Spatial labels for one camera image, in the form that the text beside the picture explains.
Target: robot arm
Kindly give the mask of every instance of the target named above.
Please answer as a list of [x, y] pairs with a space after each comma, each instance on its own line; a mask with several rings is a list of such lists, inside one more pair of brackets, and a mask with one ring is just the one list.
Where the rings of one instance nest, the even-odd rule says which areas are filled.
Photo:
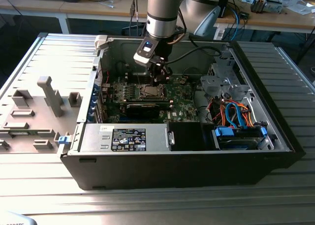
[[[184, 10], [184, 17], [188, 20], [188, 27], [191, 27], [191, 29], [188, 28], [188, 31], [197, 35], [204, 35], [205, 32], [196, 33], [196, 31], [204, 31], [209, 26], [213, 26], [219, 15], [218, 0], [189, 0], [189, 2], [185, 3], [182, 3], [182, 1], [148, 0], [147, 35], [133, 58], [137, 64], [147, 68], [153, 86], [172, 74], [171, 69], [164, 65], [164, 62], [167, 61], [168, 56], [171, 54], [173, 44], [176, 43], [173, 40], [173, 36], [181, 4]], [[193, 18], [196, 13], [201, 14], [197, 22]]]

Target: warning label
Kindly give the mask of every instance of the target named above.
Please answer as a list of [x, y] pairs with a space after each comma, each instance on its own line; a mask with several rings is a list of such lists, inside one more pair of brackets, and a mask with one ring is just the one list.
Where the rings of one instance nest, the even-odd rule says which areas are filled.
[[113, 129], [112, 151], [146, 151], [145, 129]]

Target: desk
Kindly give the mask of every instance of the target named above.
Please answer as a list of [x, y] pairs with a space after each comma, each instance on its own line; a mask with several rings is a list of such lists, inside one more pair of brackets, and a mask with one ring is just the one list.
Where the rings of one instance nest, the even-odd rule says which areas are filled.
[[[110, 21], [129, 21], [129, 10], [132, 0], [114, 0], [114, 8], [97, 2], [81, 0], [78, 3], [49, 0], [10, 0], [11, 3], [26, 16], [56, 17], [63, 33], [71, 33], [68, 19], [92, 19]], [[300, 15], [286, 8], [281, 14], [256, 14], [250, 10], [249, 3], [235, 0], [242, 11], [250, 14], [246, 29], [310, 33], [315, 26], [313, 14]], [[146, 21], [147, 0], [138, 0], [139, 21]], [[0, 0], [0, 13], [19, 15], [7, 0]], [[215, 24], [215, 39], [221, 39], [226, 28], [234, 23], [232, 14], [219, 18]]]

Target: metal frame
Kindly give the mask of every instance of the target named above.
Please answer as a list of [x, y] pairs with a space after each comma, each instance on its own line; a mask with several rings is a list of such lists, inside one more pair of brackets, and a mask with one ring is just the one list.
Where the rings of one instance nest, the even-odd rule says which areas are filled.
[[[63, 34], [70, 34], [71, 29], [69, 25], [70, 19], [90, 19], [90, 20], [105, 20], [105, 21], [130, 21], [127, 16], [111, 16], [111, 15], [91, 15], [91, 14], [78, 14], [78, 13], [62, 13], [62, 12], [39, 12], [30, 10], [20, 10], [20, 13], [24, 16], [39, 16], [39, 17], [55, 17], [59, 20], [59, 24]], [[19, 15], [19, 13], [12, 9], [0, 9], [0, 14]], [[139, 22], [146, 22], [146, 18], [139, 18]], [[217, 27], [214, 40], [221, 40], [225, 29], [228, 29], [232, 23], [215, 23], [214, 27]], [[277, 26], [260, 26], [260, 25], [246, 25], [248, 30], [260, 30], [260, 31], [273, 31], [273, 32], [297, 32], [297, 33], [311, 33], [312, 29], [302, 28], [288, 28]]]

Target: side panel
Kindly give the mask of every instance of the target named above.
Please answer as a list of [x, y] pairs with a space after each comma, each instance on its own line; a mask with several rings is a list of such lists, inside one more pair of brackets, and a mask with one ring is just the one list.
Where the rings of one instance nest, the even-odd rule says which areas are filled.
[[273, 169], [289, 167], [294, 153], [63, 156], [84, 190], [186, 188], [255, 184]]

